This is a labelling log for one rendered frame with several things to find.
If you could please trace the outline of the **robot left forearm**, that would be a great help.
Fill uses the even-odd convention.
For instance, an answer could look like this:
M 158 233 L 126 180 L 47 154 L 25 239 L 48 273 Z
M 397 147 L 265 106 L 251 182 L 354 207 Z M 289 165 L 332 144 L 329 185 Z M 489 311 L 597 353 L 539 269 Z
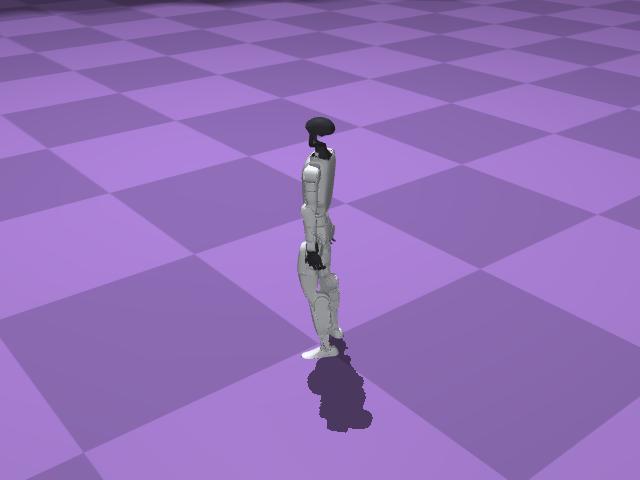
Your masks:
M 301 215 L 303 218 L 303 225 L 305 227 L 305 241 L 306 248 L 308 251 L 316 252 L 315 244 L 317 242 L 317 219 L 315 218 L 314 212 L 311 208 L 306 207 L 301 211 Z

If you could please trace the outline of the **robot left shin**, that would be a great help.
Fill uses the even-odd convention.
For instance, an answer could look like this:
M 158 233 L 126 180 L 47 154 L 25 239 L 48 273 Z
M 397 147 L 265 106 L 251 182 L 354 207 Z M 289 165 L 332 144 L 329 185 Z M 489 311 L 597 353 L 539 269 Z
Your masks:
M 309 302 L 310 305 L 310 302 Z M 314 307 L 310 305 L 311 315 L 315 330 L 318 334 L 319 340 L 321 341 L 321 349 L 325 352 L 330 350 L 329 344 L 329 329 L 331 328 L 330 323 L 330 310 L 329 310 L 329 300 L 325 296 L 320 296 L 316 298 L 314 303 Z M 324 346 L 322 344 L 324 343 Z M 329 349 L 327 349 L 329 348 Z

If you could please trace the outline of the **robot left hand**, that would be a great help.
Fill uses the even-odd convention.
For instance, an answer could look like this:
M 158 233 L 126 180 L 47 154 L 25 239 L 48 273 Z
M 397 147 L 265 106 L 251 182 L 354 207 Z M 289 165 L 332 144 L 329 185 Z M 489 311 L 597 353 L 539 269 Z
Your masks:
M 307 250 L 307 256 L 306 257 L 307 258 L 305 259 L 305 263 L 307 263 L 307 261 L 308 261 L 309 266 L 313 266 L 314 270 L 325 269 L 326 266 L 323 266 L 322 260 L 321 260 L 320 256 L 318 255 L 319 248 L 318 248 L 318 243 L 317 242 L 315 244 L 315 249 L 316 249 L 316 252 L 311 252 L 311 251 L 308 251 L 307 248 L 306 248 L 306 250 Z

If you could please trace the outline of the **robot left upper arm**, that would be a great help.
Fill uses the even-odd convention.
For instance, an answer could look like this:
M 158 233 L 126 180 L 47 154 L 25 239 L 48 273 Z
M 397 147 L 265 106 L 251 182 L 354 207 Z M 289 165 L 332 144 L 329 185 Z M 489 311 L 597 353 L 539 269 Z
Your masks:
M 303 171 L 304 196 L 307 203 L 301 206 L 301 211 L 309 207 L 313 210 L 314 215 L 317 212 L 318 202 L 318 184 L 321 179 L 320 165 L 311 163 Z M 309 183 L 307 183 L 309 182 Z M 302 216 L 302 215 L 301 215 Z

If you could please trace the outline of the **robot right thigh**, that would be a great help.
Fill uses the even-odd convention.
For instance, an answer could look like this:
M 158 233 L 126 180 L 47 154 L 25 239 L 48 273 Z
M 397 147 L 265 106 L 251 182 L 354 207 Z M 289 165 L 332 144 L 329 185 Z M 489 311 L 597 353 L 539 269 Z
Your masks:
M 335 231 L 335 225 L 332 224 L 332 235 L 330 240 L 332 240 L 334 236 L 334 231 Z M 318 272 L 320 287 L 325 291 L 332 291 L 337 287 L 337 281 L 334 275 L 330 273 L 330 264 L 331 264 L 330 241 L 323 246 L 323 254 L 322 254 L 321 260 L 322 260 L 323 266 L 326 266 L 326 268 L 321 269 Z

